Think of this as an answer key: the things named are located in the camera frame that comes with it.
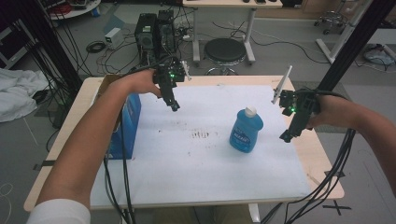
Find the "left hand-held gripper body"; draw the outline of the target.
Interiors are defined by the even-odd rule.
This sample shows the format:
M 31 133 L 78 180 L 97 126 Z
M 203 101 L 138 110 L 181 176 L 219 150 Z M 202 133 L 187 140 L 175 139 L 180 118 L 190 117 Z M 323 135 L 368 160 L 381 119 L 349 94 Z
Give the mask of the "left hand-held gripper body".
M 191 80 L 190 67 L 186 61 L 174 59 L 169 62 L 162 62 L 155 66 L 156 74 L 153 82 L 161 88 L 168 86 L 174 88 L 178 82 L 184 82 L 185 78 Z

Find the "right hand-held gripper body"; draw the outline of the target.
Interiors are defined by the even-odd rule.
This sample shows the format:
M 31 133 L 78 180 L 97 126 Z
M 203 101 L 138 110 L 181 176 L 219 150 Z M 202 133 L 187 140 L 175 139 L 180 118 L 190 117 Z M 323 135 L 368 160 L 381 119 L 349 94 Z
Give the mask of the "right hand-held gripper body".
M 285 84 L 290 76 L 293 66 L 289 65 L 285 75 L 274 88 L 274 95 L 271 103 L 278 104 L 283 109 L 282 114 L 293 116 L 293 122 L 305 125 L 311 118 L 313 111 L 317 108 L 316 95 L 314 90 L 299 89 L 297 91 L 285 90 Z

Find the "blue bottle with white cap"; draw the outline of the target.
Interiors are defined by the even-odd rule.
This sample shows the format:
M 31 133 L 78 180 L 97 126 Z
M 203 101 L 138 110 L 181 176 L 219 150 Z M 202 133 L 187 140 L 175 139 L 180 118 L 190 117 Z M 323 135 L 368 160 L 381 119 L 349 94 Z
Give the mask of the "blue bottle with white cap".
M 263 128 L 262 118 L 254 106 L 247 106 L 237 113 L 229 143 L 244 153 L 249 153 L 257 143 L 258 133 Z

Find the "person's right hand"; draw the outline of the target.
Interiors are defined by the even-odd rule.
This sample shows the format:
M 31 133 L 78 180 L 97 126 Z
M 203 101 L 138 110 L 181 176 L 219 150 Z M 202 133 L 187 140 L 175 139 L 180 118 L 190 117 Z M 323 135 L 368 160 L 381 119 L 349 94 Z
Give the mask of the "person's right hand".
M 331 125 L 335 127 L 344 127 L 345 123 L 339 114 L 343 108 L 345 99 L 330 95 L 321 95 L 318 97 L 320 112 L 311 117 L 305 128 L 312 129 L 320 125 Z

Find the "person's left hand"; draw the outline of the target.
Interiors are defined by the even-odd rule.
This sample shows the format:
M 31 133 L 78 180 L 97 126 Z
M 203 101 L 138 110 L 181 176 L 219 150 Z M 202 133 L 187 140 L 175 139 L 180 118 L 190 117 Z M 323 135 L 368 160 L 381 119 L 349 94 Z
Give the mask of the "person's left hand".
M 124 78 L 128 92 L 152 93 L 162 97 L 160 89 L 153 83 L 155 71 L 152 69 L 132 73 Z

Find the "black computer tower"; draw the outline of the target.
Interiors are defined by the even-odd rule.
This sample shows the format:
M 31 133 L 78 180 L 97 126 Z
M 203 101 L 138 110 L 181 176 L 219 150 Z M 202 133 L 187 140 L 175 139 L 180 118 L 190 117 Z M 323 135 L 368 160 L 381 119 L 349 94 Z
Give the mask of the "black computer tower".
M 141 13 L 134 29 L 134 37 L 142 65 L 149 65 L 156 61 L 156 19 L 157 16 L 153 13 Z
M 159 31 L 159 57 L 172 55 L 176 52 L 176 35 L 174 26 L 174 11 L 160 10 L 157 17 Z

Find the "blue cardboard box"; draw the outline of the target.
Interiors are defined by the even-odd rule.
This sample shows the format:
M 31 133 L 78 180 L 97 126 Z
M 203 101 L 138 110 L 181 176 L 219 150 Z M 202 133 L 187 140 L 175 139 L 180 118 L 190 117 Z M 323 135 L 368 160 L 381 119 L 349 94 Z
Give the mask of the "blue cardboard box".
M 130 93 L 126 98 L 117 123 L 111 135 L 106 152 L 109 160 L 130 160 L 134 151 L 134 141 L 141 112 L 138 93 Z

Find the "black round stool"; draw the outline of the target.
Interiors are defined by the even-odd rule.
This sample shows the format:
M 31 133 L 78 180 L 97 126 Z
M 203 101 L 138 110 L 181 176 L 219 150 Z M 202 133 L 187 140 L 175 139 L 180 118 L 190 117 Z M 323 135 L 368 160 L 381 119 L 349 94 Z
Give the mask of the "black round stool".
M 205 44 L 204 56 L 214 64 L 205 72 L 207 75 L 213 75 L 214 71 L 219 71 L 221 75 L 228 76 L 236 75 L 233 66 L 245 60 L 247 51 L 240 41 L 231 38 L 216 38 Z

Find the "small white box device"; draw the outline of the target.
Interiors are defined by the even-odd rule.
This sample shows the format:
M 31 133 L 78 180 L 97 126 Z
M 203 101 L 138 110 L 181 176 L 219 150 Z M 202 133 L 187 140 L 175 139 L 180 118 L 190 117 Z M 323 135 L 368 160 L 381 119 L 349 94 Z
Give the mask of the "small white box device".
M 105 35 L 105 41 L 110 49 L 117 49 L 124 41 L 120 28 L 113 28 Z

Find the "white mat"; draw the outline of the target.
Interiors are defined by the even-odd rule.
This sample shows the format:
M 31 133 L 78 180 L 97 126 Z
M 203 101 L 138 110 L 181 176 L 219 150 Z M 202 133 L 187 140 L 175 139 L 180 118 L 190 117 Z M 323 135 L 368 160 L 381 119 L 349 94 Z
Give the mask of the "white mat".
M 287 124 L 268 85 L 177 87 L 176 112 L 143 94 L 128 161 L 101 168 L 92 189 L 94 208 L 110 205 L 105 175 L 121 205 L 259 203 L 309 194 L 307 177 L 293 144 L 279 136 Z M 239 110 L 257 108 L 264 127 L 249 153 L 234 149 L 230 133 Z

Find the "black metal stand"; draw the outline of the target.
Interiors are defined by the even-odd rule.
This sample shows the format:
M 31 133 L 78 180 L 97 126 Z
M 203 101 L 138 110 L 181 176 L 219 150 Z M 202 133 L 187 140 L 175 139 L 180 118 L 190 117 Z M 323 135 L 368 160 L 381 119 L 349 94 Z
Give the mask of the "black metal stand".
M 380 23 L 396 6 L 396 0 L 372 0 L 356 28 L 341 48 L 324 78 L 317 86 L 321 91 L 332 91 L 362 48 L 374 35 Z
M 0 20 L 12 23 L 21 19 L 29 33 L 36 39 L 49 55 L 52 63 L 60 73 L 65 88 L 77 94 L 82 80 L 64 48 L 55 34 L 50 16 L 38 0 L 0 0 Z

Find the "wheeled chair base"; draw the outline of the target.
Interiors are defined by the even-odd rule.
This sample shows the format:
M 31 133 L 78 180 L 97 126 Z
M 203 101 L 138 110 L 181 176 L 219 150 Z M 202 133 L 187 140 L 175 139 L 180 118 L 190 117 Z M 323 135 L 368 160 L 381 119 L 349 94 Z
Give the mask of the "wheeled chair base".
M 339 12 L 327 11 L 314 22 L 314 25 L 316 27 L 322 25 L 324 35 L 341 34 L 347 25 L 347 18 Z

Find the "white desk with metal legs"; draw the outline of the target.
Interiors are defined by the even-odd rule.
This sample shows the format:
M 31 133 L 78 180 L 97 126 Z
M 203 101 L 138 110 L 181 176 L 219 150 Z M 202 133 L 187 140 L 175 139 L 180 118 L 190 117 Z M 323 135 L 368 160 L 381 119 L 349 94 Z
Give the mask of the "white desk with metal legs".
M 280 0 L 182 0 L 184 7 L 189 7 L 193 10 L 193 36 L 192 36 L 192 60 L 195 64 L 201 61 L 200 43 L 198 38 L 198 20 L 201 10 L 213 11 L 215 8 L 229 11 L 245 10 L 247 12 L 247 29 L 243 36 L 243 44 L 247 52 L 247 60 L 250 64 L 256 62 L 254 52 L 250 44 L 250 38 L 256 11 L 258 8 L 282 8 L 283 4 Z

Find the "round white table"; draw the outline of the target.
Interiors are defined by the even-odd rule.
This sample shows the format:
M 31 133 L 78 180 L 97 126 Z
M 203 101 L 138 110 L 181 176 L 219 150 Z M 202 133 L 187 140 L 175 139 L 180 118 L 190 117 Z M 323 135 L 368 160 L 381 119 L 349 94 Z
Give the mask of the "round white table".
M 84 5 L 74 6 L 64 1 L 57 6 L 50 7 L 47 12 L 52 21 L 71 19 L 84 14 L 98 17 L 100 15 L 100 4 L 101 0 L 84 0 Z

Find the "white cloth heap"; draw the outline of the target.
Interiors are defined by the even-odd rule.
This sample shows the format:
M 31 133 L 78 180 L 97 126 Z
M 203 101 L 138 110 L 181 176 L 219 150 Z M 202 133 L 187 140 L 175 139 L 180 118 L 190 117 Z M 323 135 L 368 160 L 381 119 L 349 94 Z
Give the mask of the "white cloth heap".
M 0 68 L 0 122 L 19 119 L 36 110 L 33 96 L 48 86 L 41 71 Z

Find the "white sleeve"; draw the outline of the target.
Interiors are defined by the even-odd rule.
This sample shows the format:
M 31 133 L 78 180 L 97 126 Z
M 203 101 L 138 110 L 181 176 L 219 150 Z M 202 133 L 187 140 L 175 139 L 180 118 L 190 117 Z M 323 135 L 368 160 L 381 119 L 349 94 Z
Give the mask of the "white sleeve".
M 54 199 L 37 205 L 26 224 L 91 224 L 91 213 L 82 203 Z

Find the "white table leg frame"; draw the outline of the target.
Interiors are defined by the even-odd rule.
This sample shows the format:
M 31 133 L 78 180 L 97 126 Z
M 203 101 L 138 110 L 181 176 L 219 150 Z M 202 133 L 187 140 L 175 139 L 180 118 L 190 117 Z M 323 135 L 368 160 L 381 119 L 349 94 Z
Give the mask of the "white table leg frame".
M 361 20 L 363 14 L 367 10 L 367 8 L 370 6 L 371 2 L 373 0 L 341 0 L 341 3 L 339 7 L 335 10 L 335 12 L 341 13 L 341 9 L 343 8 L 344 4 L 347 1 L 358 1 L 359 3 L 357 4 L 357 11 L 354 13 L 353 17 L 350 20 L 347 20 L 346 27 L 343 31 L 343 33 L 340 34 L 340 37 L 338 40 L 335 42 L 334 46 L 332 49 L 329 49 L 326 44 L 323 42 L 322 39 L 317 39 L 316 43 L 318 44 L 319 48 L 321 51 L 324 53 L 326 56 L 327 60 L 329 63 L 333 63 L 335 61 L 336 56 L 342 49 L 342 47 L 345 45 L 355 28 L 357 27 L 359 21 Z

